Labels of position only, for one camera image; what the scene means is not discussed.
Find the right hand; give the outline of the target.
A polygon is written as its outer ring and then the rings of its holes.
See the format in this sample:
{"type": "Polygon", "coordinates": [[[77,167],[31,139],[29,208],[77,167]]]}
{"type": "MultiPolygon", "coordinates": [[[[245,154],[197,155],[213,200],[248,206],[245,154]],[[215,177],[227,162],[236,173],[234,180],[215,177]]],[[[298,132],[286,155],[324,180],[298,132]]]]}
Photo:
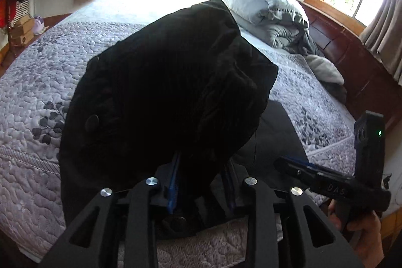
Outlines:
{"type": "Polygon", "coordinates": [[[365,267],[377,267],[384,259],[381,227],[380,219],[374,211],[347,225],[348,231],[361,233],[354,251],[365,267]]]}

